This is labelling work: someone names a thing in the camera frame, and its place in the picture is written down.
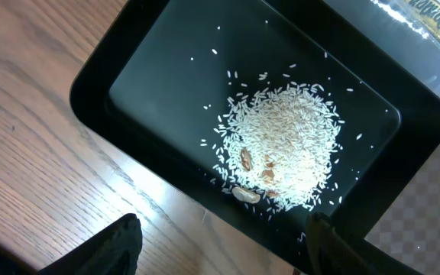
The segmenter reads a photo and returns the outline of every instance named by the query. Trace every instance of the checkered placemat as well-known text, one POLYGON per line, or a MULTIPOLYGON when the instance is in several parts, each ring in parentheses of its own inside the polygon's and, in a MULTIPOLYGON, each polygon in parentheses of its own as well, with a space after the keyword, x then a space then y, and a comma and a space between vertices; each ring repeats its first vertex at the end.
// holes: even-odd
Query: checkered placemat
POLYGON ((440 274, 440 145, 366 240, 424 274, 440 274))

